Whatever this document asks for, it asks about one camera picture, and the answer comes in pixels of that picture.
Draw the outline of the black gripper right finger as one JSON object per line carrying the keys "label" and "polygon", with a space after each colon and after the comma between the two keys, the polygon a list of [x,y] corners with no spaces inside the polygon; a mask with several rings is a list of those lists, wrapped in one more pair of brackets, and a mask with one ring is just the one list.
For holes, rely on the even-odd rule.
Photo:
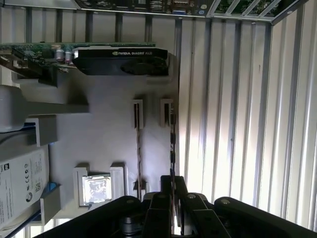
{"label": "black gripper right finger", "polygon": [[315,238],[316,232],[233,199],[214,203],[199,193],[189,193],[181,176],[174,185],[182,233],[195,238]]}

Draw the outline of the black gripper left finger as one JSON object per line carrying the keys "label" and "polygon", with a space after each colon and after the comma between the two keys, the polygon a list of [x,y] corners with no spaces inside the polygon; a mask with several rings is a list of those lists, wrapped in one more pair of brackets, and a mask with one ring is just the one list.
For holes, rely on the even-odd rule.
{"label": "black gripper left finger", "polygon": [[169,238],[171,178],[140,201],[123,196],[39,235],[41,238]]}

